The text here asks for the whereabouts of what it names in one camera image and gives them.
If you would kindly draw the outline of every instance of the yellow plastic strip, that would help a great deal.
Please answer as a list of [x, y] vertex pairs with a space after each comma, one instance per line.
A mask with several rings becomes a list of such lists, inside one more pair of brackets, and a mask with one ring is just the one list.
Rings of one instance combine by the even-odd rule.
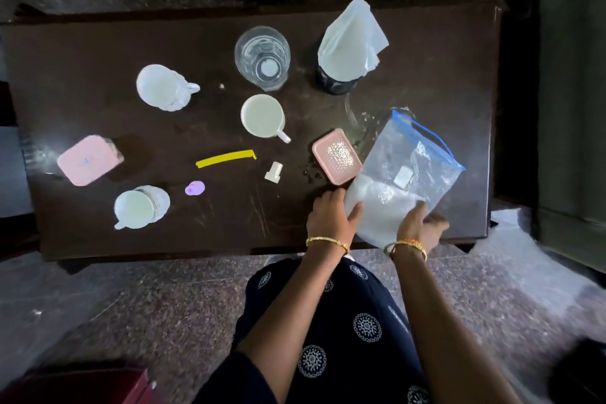
[[217, 155], [216, 157], [205, 158], [204, 160], [196, 162], [196, 166], [199, 168], [204, 168], [205, 166], [210, 166], [211, 164], [229, 162], [230, 160], [237, 160], [239, 158], [249, 157], [253, 157], [255, 160], [257, 159], [257, 156], [254, 155], [253, 150], [239, 151], [231, 152], [229, 154]]

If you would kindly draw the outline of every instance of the clear drinking glass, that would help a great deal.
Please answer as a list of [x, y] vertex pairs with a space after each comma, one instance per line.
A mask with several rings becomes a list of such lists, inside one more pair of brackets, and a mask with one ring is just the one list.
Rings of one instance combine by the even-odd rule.
[[235, 49], [240, 74], [263, 91], [274, 91], [288, 79], [290, 48], [284, 36], [268, 26], [256, 26], [238, 39]]

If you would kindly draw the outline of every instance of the woman's left hand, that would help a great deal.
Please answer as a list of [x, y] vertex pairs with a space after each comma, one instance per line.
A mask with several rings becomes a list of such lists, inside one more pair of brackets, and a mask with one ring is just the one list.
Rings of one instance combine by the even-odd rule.
[[307, 218], [307, 236], [328, 237], [350, 246], [353, 235], [358, 230], [364, 204], [360, 201], [352, 213], [345, 215], [345, 189], [325, 192], [313, 202], [313, 209]]

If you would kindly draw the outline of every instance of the white cup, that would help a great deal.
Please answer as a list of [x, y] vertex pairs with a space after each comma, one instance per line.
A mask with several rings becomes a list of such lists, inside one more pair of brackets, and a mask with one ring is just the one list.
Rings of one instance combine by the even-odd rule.
[[284, 110], [280, 103], [268, 94], [255, 94], [248, 98], [240, 110], [240, 119], [246, 131], [257, 137], [278, 136], [288, 144], [290, 137], [284, 134]]
[[120, 193], [114, 203], [118, 223], [114, 228], [141, 228], [162, 219], [170, 206], [168, 193], [160, 187], [144, 185]]
[[137, 76], [137, 92], [150, 106], [173, 112], [183, 109], [200, 91], [200, 86], [188, 83], [183, 75], [177, 74], [160, 64], [145, 66]]

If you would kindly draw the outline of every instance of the table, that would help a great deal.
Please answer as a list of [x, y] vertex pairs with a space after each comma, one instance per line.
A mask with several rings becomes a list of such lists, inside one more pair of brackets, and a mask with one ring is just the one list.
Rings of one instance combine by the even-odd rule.
[[[380, 131], [373, 124], [391, 107], [404, 106], [467, 168], [438, 208], [451, 221], [445, 238], [485, 237], [500, 10], [472, 2], [374, 13], [390, 46], [348, 97], [325, 94], [313, 83], [318, 44], [339, 12], [126, 14], [4, 25], [43, 256], [273, 253], [267, 248], [300, 246], [311, 203], [329, 188], [313, 163], [314, 140], [343, 128], [364, 151]], [[288, 81], [271, 93], [284, 107], [289, 145], [255, 138], [240, 122], [242, 103], [260, 90], [238, 73], [233, 48], [256, 25], [276, 28], [290, 43]], [[151, 63], [178, 71], [201, 91], [177, 112], [146, 105], [135, 78]], [[125, 162], [76, 187], [56, 158], [89, 134], [112, 139]], [[243, 149], [258, 159], [195, 167]], [[284, 165], [277, 185], [264, 179], [273, 161]], [[206, 192], [187, 196], [192, 180], [204, 181]], [[164, 188], [169, 212], [143, 229], [114, 230], [115, 198], [141, 185]]]

